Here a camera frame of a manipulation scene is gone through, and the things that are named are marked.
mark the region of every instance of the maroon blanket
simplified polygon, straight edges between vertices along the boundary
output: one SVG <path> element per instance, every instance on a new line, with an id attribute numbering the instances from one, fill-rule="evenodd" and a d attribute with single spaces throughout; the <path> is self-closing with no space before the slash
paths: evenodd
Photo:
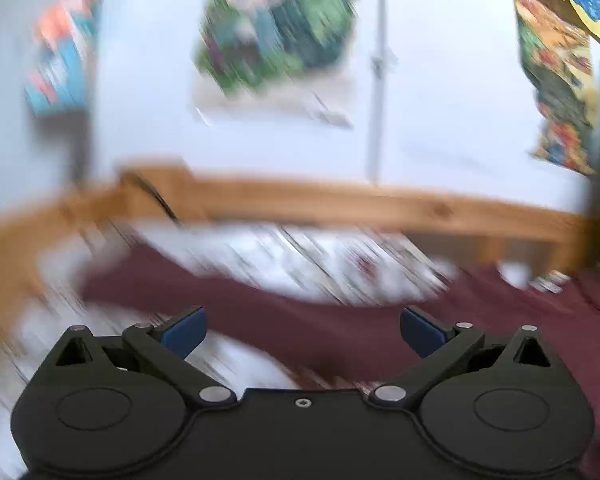
<path id="1" fill-rule="evenodd" d="M 203 305 L 212 330 L 324 378 L 384 381 L 418 359 L 398 330 L 404 302 L 352 306 L 293 300 L 227 278 L 197 278 L 145 244 L 136 245 L 113 270 L 91 276 L 82 296 L 165 314 Z M 419 307 L 448 323 L 471 321 L 492 335 L 510 335 L 523 324 L 538 326 L 594 407 L 596 435 L 584 470 L 600 479 L 600 270 L 581 273 L 559 294 L 516 289 L 494 267 L 465 271 L 448 292 Z"/>

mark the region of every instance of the blue gripper pad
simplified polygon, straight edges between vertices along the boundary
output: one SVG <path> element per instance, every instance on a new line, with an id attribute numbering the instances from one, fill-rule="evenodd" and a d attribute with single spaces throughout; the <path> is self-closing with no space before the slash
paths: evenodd
<path id="1" fill-rule="evenodd" d="M 184 359 L 206 336 L 206 313 L 201 307 L 189 309 L 156 327 L 152 336 L 162 346 Z"/>
<path id="2" fill-rule="evenodd" d="M 426 319 L 427 316 L 415 307 L 404 308 L 400 314 L 400 335 L 423 359 L 435 352 L 453 337 L 453 329 Z"/>

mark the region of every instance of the black cable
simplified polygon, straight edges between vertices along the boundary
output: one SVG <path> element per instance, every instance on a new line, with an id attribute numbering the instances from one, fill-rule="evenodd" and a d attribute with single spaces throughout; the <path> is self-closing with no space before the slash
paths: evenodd
<path id="1" fill-rule="evenodd" d="M 145 180 L 143 177 L 141 177 L 137 173 L 125 173 L 124 176 L 122 177 L 122 182 L 124 182 L 125 180 L 128 180 L 132 184 L 135 184 L 140 189 L 142 189 L 145 193 L 148 193 L 149 195 L 154 197 L 156 202 L 158 202 L 160 204 L 160 207 L 166 213 L 166 215 L 171 219 L 171 221 L 173 221 L 173 223 L 176 224 L 177 226 L 182 225 L 182 222 L 176 216 L 176 213 L 173 212 L 173 209 L 171 209 L 169 204 L 166 203 L 165 199 L 162 198 L 160 193 L 158 193 L 158 190 L 155 189 L 155 187 L 152 186 L 152 184 L 149 181 Z"/>

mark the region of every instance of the yellow paper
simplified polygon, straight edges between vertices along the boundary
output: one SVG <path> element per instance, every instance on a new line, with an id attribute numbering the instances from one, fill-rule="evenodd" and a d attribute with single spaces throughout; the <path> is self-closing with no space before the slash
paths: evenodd
<path id="1" fill-rule="evenodd" d="M 573 9 L 578 14 L 579 18 L 582 20 L 582 23 L 584 23 L 587 29 L 589 30 L 589 32 L 591 32 L 594 36 L 600 39 L 600 20 L 596 20 L 594 22 L 581 6 L 579 6 L 573 0 L 569 1 L 573 6 Z"/>

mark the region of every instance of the wooden bed frame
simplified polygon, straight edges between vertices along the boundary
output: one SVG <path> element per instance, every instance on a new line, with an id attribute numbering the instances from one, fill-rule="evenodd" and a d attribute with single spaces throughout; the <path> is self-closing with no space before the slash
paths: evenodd
<path id="1" fill-rule="evenodd" d="M 476 237 L 476 261 L 496 262 L 509 240 L 542 242 L 542 269 L 566 272 L 600 257 L 600 219 L 515 203 L 363 184 L 193 174 L 179 162 L 136 164 L 117 184 L 76 190 L 0 221 L 0 334 L 27 298 L 43 294 L 36 257 L 89 226 L 164 218 L 130 174 L 149 181 L 183 222 L 273 221 Z"/>

